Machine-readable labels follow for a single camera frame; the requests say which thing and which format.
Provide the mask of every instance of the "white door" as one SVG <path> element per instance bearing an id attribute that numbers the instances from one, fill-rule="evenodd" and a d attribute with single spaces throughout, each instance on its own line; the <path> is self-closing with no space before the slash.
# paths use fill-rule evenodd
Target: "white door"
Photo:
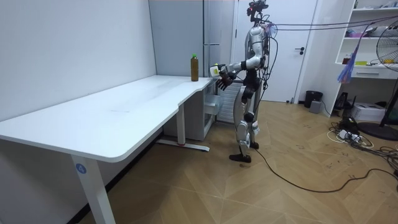
<path id="1" fill-rule="evenodd" d="M 249 7 L 248 0 L 238 1 L 238 15 L 236 23 L 236 39 L 234 41 L 233 62 L 243 61 L 244 42 L 249 29 L 253 26 L 246 11 Z M 267 0 L 268 9 L 263 10 L 263 15 L 269 14 L 269 20 L 274 24 L 311 24 L 315 12 L 317 0 Z M 279 26 L 279 29 L 306 29 L 309 26 Z M 275 67 L 268 80 L 268 89 L 262 100 L 267 101 L 290 101 L 295 97 L 297 83 L 303 64 L 305 50 L 307 49 L 309 31 L 278 31 L 275 39 L 279 43 L 278 56 Z M 271 62 L 276 53 L 276 44 L 271 40 L 270 46 Z"/>

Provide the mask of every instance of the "desk surface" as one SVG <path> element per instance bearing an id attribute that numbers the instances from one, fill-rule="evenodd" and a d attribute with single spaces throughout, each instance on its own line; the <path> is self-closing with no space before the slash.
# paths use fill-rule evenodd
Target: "desk surface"
<path id="1" fill-rule="evenodd" d="M 210 82 L 154 75 L 0 122 L 0 139 L 118 162 Z"/>

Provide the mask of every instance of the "desk leg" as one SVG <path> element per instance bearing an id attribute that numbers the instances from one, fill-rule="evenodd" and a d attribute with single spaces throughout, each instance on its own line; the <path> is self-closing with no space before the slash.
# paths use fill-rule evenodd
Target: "desk leg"
<path id="1" fill-rule="evenodd" d="M 185 143 L 185 117 L 184 117 L 184 104 L 178 107 L 177 112 L 177 142 L 160 139 L 157 141 L 159 144 L 167 144 L 171 146 L 187 147 L 190 149 L 198 149 L 202 151 L 209 151 L 210 148 L 206 146 L 199 146 L 194 144 Z"/>
<path id="2" fill-rule="evenodd" d="M 97 161 L 73 156 L 73 163 L 97 224 L 115 224 Z"/>

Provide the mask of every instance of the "brown bottle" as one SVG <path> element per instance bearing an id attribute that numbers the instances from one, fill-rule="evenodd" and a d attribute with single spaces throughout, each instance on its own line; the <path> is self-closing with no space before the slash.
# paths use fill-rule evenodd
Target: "brown bottle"
<path id="1" fill-rule="evenodd" d="M 191 80 L 193 82 L 199 80 L 199 61 L 196 54 L 192 54 L 191 58 Z"/>

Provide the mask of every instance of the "drawer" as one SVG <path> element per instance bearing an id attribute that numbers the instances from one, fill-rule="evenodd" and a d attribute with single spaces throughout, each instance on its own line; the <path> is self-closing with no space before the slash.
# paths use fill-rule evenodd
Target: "drawer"
<path id="1" fill-rule="evenodd" d="M 205 113 L 217 115 L 220 108 L 223 106 L 223 99 L 221 96 L 206 95 L 205 97 Z"/>
<path id="2" fill-rule="evenodd" d="M 354 68 L 353 78 L 383 78 L 391 79 L 393 71 L 386 68 Z"/>

